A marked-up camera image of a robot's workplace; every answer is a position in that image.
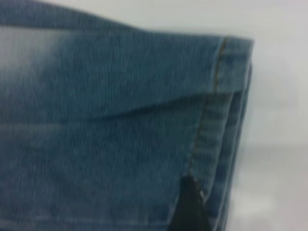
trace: white surface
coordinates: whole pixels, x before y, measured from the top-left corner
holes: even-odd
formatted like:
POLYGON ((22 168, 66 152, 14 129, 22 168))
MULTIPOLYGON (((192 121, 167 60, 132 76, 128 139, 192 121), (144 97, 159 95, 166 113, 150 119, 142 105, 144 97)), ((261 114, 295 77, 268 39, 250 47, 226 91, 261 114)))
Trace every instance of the white surface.
POLYGON ((44 0, 127 24, 256 40, 228 231, 308 230, 308 2, 44 0))

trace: faded denim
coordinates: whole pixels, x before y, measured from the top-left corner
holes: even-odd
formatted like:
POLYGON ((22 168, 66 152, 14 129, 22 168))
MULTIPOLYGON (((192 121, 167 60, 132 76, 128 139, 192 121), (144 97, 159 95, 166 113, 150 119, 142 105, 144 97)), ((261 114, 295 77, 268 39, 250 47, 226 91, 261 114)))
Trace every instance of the faded denim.
POLYGON ((0 0, 0 230, 165 231, 187 173, 224 230, 252 46, 0 0))

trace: stitching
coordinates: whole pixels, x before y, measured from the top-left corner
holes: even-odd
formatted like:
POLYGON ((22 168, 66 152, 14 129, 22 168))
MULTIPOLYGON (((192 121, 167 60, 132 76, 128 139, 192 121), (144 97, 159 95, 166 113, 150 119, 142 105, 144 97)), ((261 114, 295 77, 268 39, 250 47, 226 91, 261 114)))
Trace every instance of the stitching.
POLYGON ((218 52, 218 60, 217 60, 217 63, 216 63, 216 67, 215 67, 215 92, 217 92, 218 90, 218 70, 219 70, 219 65, 221 63, 221 56, 226 48, 226 44, 227 44, 227 40, 228 40, 228 37, 225 37, 221 43, 221 47, 219 49, 219 52, 218 52))
POLYGON ((205 102, 204 102, 204 108, 202 110, 202 114, 201 114, 201 119, 200 119, 200 122, 199 122, 199 125, 198 125, 198 129, 197 129, 197 133, 196 133, 196 136, 195 136, 195 139, 193 141, 193 147, 192 147, 192 151, 191 151, 191 154, 190 154, 190 158, 189 158, 189 163, 188 163, 188 175, 192 176, 193 173, 193 163, 194 163, 194 160, 195 160, 195 157, 196 157, 196 153, 197 153, 197 148, 198 148, 198 142, 200 140, 200 136, 201 136, 201 131, 202 131, 202 124, 203 124, 203 121, 205 119, 205 115, 206 115, 206 99, 205 99, 205 102))
MULTIPOLYGON (((221 56, 222 56, 223 51, 226 47, 227 40, 228 40, 227 37, 225 37, 223 39, 223 41, 221 43, 221 47, 220 47, 219 52, 218 52, 217 63, 216 63, 216 66, 215 66, 215 74, 214 74, 214 77, 215 77, 215 92, 217 92, 217 88, 218 88, 219 64, 221 62, 221 56)), ((190 176, 193 175, 193 173, 192 173, 193 168, 192 167, 193 167, 193 163, 194 163, 194 160, 195 160, 195 157, 196 157, 196 153, 197 153, 197 149, 198 149, 198 143, 199 143, 199 140, 200 140, 200 137, 201 137, 202 124, 204 123, 204 120, 205 120, 206 105, 207 105, 206 99, 207 99, 207 97, 205 97, 204 108, 202 110, 202 114, 201 114, 200 122, 199 122, 199 125, 198 125, 198 128, 197 128, 196 136, 195 136, 195 139, 193 141, 192 151, 191 151, 191 154, 190 154, 190 157, 189 157, 189 160, 188 160, 188 175, 190 175, 190 176)))

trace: blue denim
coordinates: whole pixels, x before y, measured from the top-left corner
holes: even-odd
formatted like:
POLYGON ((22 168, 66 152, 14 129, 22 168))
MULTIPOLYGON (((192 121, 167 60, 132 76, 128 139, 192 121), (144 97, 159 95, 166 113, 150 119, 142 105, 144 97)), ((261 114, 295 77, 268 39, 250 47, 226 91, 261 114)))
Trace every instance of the blue denim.
POLYGON ((188 173, 224 230, 252 46, 0 0, 0 230, 165 231, 188 173))

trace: denim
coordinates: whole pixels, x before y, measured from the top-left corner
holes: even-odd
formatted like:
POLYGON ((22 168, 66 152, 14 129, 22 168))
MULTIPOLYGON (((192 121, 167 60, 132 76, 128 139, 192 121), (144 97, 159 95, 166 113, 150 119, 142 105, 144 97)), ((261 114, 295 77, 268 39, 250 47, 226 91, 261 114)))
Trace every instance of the denim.
POLYGON ((224 230, 252 47, 0 0, 0 230, 165 231, 186 174, 224 230))

